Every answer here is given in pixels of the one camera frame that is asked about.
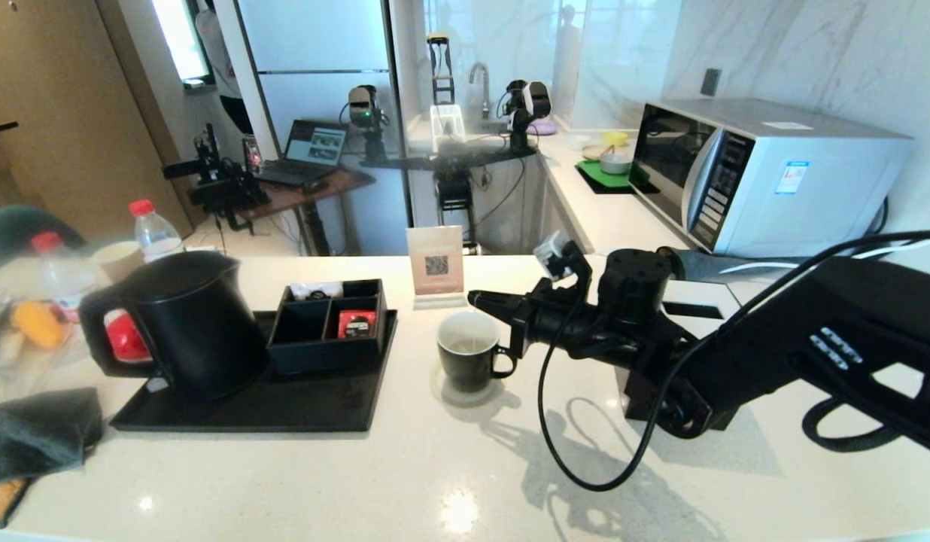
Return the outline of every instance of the black electric kettle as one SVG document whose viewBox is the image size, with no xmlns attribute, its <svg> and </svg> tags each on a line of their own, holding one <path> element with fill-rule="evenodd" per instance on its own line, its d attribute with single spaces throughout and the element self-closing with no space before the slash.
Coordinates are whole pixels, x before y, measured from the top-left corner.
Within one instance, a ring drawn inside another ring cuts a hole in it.
<svg viewBox="0 0 930 542">
<path fill-rule="evenodd" d="M 238 292 L 237 260 L 213 251 L 172 254 L 92 292 L 79 313 L 94 361 L 110 376 L 165 377 L 197 400 L 233 394 L 268 364 L 265 339 Z M 104 315 L 125 309 L 154 363 L 118 361 Z"/>
</svg>

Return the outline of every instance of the refrigerator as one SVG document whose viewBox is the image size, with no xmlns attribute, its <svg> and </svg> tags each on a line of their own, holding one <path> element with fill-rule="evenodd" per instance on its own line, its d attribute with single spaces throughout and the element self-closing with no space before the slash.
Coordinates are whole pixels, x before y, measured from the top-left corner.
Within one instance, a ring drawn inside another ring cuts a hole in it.
<svg viewBox="0 0 930 542">
<path fill-rule="evenodd" d="M 348 91 L 371 84 L 390 120 L 383 126 L 385 150 L 389 157 L 403 157 L 402 115 L 384 2 L 237 0 L 236 7 L 269 118 L 269 137 L 279 151 L 295 119 L 347 120 Z M 340 250 L 347 239 L 351 254 L 407 254 L 407 175 L 401 169 L 362 167 L 364 145 L 362 137 L 349 138 L 342 165 L 368 172 L 375 183 L 340 196 L 340 202 L 318 202 L 331 250 Z"/>
</svg>

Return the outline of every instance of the white countertop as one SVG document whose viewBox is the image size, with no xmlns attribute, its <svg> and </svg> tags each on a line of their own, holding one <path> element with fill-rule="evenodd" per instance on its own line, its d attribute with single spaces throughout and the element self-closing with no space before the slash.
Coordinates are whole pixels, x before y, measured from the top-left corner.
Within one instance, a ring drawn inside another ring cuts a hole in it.
<svg viewBox="0 0 930 542">
<path fill-rule="evenodd" d="M 599 141 L 600 131 L 583 133 L 595 136 L 596 142 Z M 634 135 L 631 133 L 628 142 L 630 150 L 633 150 L 631 145 L 634 144 Z M 691 246 L 644 206 L 638 196 L 592 192 L 575 169 L 575 165 L 582 161 L 582 152 L 570 150 L 565 144 L 565 138 L 566 133 L 559 130 L 558 134 L 542 136 L 537 140 L 530 135 L 528 141 L 531 145 L 538 144 L 548 179 L 568 211 L 576 233 L 585 245 L 582 250 L 586 254 L 608 254 L 621 248 L 651 251 L 661 246 L 679 249 Z M 487 141 L 493 148 L 498 145 L 496 139 Z M 410 123 L 407 143 L 412 151 L 431 151 L 428 124 L 423 123 L 419 117 Z"/>
<path fill-rule="evenodd" d="M 603 258 L 589 260 L 594 302 Z M 541 276 L 533 257 L 465 261 L 468 289 L 526 292 Z M 0 281 L 21 275 L 0 270 Z M 0 541 L 752 541 L 930 529 L 930 452 L 906 439 L 857 454 L 820 449 L 800 430 L 806 409 L 824 398 L 812 385 L 793 383 L 754 401 L 726 432 L 679 440 L 659 431 L 632 480 L 593 494 L 565 479 L 542 440 L 535 411 L 541 344 L 486 404 L 443 399 L 433 337 L 456 309 L 412 311 L 407 258 L 248 258 L 239 272 L 252 309 L 274 309 L 287 282 L 372 277 L 383 278 L 399 326 L 371 431 L 108 428 L 86 465 L 29 488 Z M 689 287 L 669 291 L 675 288 Z M 67 355 L 32 364 L 27 374 L 35 376 L 0 380 L 0 398 L 94 385 L 110 418 L 142 380 L 104 376 L 76 339 Z M 619 405 L 612 367 L 555 351 L 546 386 L 550 428 L 587 480 L 608 480 L 636 447 L 643 423 L 624 421 Z M 858 429 L 855 419 L 847 425 Z"/>
</svg>

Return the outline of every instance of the microwave control panel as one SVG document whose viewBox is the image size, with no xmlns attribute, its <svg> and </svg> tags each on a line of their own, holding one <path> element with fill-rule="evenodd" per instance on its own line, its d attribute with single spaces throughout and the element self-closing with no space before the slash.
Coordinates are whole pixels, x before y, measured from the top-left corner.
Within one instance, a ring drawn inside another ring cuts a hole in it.
<svg viewBox="0 0 930 542">
<path fill-rule="evenodd" d="M 719 237 L 720 227 L 726 220 L 754 144 L 754 141 L 733 133 L 722 134 L 716 163 L 706 182 L 706 191 L 692 227 L 692 236 L 709 250 L 716 249 L 716 237 Z"/>
</svg>

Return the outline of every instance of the green chair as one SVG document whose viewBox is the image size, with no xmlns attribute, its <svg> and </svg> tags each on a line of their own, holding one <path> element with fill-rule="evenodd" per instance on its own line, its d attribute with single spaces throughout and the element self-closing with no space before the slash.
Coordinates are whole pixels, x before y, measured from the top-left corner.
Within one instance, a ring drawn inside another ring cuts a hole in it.
<svg viewBox="0 0 930 542">
<path fill-rule="evenodd" d="M 79 250 L 87 244 L 73 227 L 34 206 L 0 207 L 0 266 L 15 257 L 34 256 L 31 239 L 44 231 L 56 231 L 63 244 Z"/>
</svg>

